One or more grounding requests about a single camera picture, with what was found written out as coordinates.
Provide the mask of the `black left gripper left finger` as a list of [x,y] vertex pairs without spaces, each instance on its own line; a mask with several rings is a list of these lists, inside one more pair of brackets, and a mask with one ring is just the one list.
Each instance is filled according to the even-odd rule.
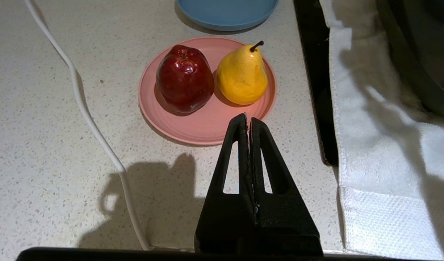
[[[238,194],[224,193],[231,149],[238,142]],[[247,116],[230,120],[194,233],[197,253],[236,254],[242,238],[255,227]]]

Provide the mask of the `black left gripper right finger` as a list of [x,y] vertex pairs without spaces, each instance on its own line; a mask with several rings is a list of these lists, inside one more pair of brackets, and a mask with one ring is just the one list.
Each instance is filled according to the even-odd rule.
[[255,249],[264,254],[323,256],[319,231],[267,125],[250,131]]

